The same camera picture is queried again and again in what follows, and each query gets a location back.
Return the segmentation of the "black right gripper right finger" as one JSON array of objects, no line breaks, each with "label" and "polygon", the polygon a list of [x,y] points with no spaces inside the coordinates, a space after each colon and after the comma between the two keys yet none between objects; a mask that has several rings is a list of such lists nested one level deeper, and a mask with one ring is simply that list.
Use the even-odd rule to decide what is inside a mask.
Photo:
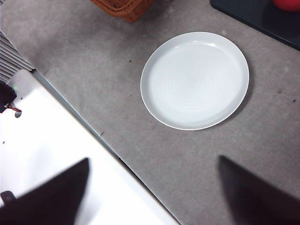
[{"label": "black right gripper right finger", "polygon": [[267,183],[226,156],[218,157],[224,197],[237,225],[298,225],[298,198]]}]

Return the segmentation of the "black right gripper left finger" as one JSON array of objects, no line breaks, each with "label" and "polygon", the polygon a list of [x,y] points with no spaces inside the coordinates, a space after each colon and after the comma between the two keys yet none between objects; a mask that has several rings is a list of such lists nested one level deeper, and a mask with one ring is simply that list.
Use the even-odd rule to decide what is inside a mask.
[{"label": "black right gripper left finger", "polygon": [[16,198],[7,190],[0,194],[2,225],[73,225],[82,202],[90,171],[89,159]]}]

